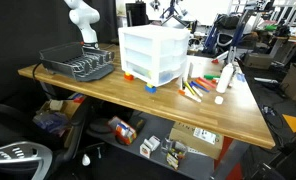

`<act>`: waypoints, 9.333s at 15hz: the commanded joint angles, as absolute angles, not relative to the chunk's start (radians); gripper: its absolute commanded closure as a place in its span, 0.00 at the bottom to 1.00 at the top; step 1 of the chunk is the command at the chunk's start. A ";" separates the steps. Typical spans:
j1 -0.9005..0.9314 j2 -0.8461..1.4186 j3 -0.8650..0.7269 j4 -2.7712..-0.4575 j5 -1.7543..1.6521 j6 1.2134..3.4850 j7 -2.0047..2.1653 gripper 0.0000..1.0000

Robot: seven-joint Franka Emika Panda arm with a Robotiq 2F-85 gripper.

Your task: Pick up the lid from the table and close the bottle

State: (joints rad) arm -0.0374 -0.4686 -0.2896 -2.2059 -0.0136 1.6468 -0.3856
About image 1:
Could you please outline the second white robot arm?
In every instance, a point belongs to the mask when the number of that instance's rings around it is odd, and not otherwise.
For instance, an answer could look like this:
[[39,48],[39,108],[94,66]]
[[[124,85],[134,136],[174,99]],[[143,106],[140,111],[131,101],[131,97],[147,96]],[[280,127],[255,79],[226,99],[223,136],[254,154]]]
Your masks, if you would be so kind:
[[96,31],[91,25],[100,20],[100,14],[83,0],[64,0],[70,8],[69,18],[79,28],[84,46],[86,48],[98,49]]

